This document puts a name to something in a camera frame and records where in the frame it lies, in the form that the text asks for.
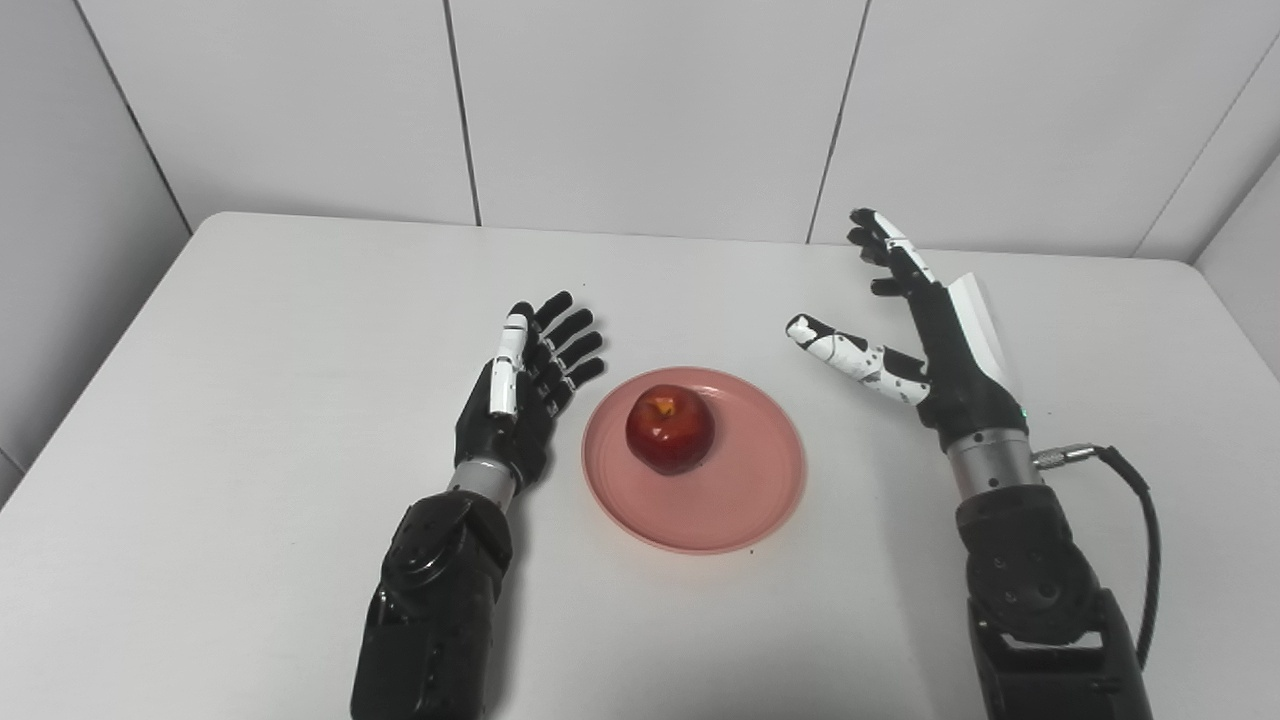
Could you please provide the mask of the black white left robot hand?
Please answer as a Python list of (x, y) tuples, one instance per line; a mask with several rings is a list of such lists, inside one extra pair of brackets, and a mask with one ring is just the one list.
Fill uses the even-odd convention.
[(541, 479), (557, 418), (605, 370), (595, 316), (573, 304), (562, 290), (540, 307), (512, 306), (454, 427), (456, 464), (498, 462), (515, 495)]

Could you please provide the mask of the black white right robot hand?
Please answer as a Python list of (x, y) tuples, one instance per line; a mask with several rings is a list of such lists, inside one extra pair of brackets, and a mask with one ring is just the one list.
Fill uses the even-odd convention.
[(872, 282), (872, 293), (905, 300), (923, 357), (837, 331), (804, 313), (787, 323), (786, 336), (858, 384), (913, 406), (922, 424), (937, 433), (942, 450), (997, 430), (1028, 438), (1027, 414), (1002, 365), (975, 278), (943, 284), (886, 217), (859, 208), (850, 219), (847, 241), (860, 249), (861, 260), (888, 270), (886, 278)]

